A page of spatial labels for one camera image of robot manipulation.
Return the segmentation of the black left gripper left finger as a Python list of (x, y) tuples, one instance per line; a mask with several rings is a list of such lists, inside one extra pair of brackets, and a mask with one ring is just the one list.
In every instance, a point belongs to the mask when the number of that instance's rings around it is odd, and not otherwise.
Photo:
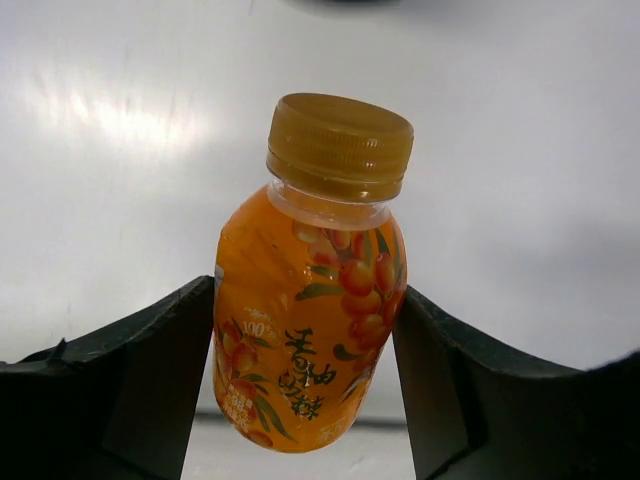
[(177, 479), (212, 336), (214, 281), (1, 366), (5, 479)]

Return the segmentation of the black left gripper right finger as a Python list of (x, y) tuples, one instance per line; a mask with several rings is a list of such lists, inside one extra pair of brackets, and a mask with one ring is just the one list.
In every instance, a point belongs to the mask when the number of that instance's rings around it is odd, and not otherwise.
[(414, 289), (393, 331), (420, 479), (635, 479), (639, 356), (577, 370), (517, 350)]

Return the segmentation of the small orange juice bottle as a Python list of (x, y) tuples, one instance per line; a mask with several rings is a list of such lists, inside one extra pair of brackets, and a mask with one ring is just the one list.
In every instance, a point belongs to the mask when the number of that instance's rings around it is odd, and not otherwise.
[(305, 453), (354, 423), (408, 286), (401, 191), (414, 131), (362, 101), (292, 93), (267, 142), (270, 181), (221, 230), (213, 380), (250, 442)]

